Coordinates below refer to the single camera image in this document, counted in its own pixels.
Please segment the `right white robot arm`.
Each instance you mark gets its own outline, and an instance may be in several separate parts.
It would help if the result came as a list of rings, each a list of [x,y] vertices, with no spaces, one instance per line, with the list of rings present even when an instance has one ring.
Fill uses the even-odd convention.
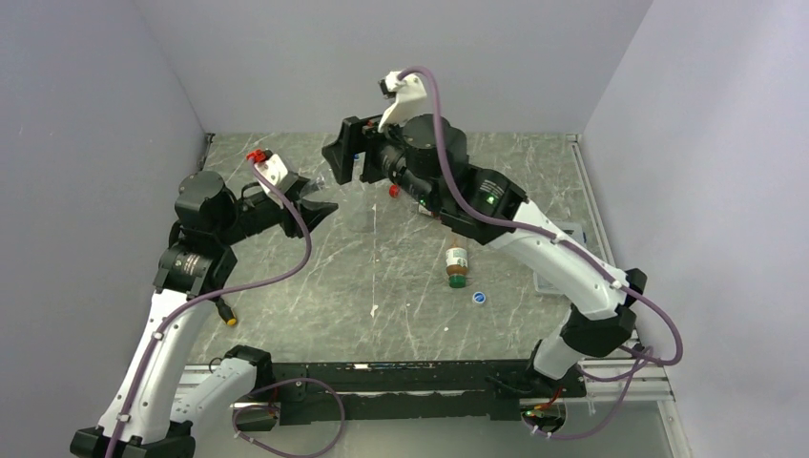
[[[452,232],[501,251],[549,281],[570,300],[570,310],[531,353],[526,383],[548,396],[585,357],[605,357],[627,341],[636,322],[631,306],[647,277],[593,256],[546,217],[526,192],[502,173],[472,165],[466,134],[441,121],[447,161],[463,200],[486,216],[480,221],[449,191],[440,167],[432,117],[421,114],[403,126],[381,129],[379,117],[342,121],[322,156],[339,184],[352,179],[355,157],[364,156],[360,179],[388,179]]]

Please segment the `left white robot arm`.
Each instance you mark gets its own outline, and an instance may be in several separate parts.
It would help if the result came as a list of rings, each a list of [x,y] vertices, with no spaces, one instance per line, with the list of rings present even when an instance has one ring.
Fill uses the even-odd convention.
[[[310,234],[335,213],[334,202],[301,196],[308,181],[270,177],[234,194],[224,178],[202,171],[182,180],[176,222],[160,257],[149,316],[124,380],[98,423],[78,430],[77,457],[190,457],[210,419],[245,396],[259,401],[274,387],[271,355],[247,345],[229,350],[185,396],[176,393],[197,335],[213,311],[234,315],[225,301],[237,257],[234,246],[275,226],[290,238]]]

